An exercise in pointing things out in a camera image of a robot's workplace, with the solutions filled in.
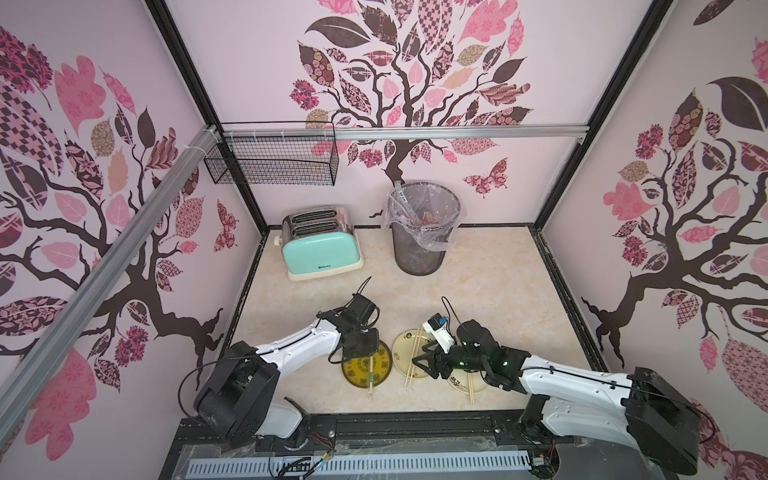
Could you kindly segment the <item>disposable chopsticks red print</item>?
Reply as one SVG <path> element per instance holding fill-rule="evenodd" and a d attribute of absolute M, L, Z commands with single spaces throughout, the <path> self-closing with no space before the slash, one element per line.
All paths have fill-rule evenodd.
<path fill-rule="evenodd" d="M 475 405 L 475 392 L 474 392 L 474 380 L 471 372 L 467 373 L 467 390 L 470 399 L 470 405 Z"/>

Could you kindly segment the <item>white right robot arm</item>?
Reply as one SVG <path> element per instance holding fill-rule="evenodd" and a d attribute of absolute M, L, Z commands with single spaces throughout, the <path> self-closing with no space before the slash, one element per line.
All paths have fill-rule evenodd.
<path fill-rule="evenodd" d="M 697 473 L 703 415 L 654 370 L 606 373 L 555 363 L 499 344 L 475 320 L 452 333 L 436 314 L 422 330 L 429 341 L 413 365 L 434 379 L 477 373 L 490 387 L 527 395 L 518 427 L 531 440 L 601 440 L 631 447 L 675 474 Z"/>

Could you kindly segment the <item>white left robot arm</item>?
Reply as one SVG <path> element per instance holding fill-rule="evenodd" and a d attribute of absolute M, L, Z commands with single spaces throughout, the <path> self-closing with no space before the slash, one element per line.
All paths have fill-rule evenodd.
<path fill-rule="evenodd" d="M 258 437 L 301 448 L 311 415 L 294 400 L 275 399 L 279 383 L 306 364 L 336 353 L 343 362 L 373 356 L 380 343 L 380 309 L 360 293 L 340 307 L 319 312 L 305 328 L 283 339 L 253 347 L 233 344 L 214 363 L 193 408 L 201 420 L 233 448 Z"/>

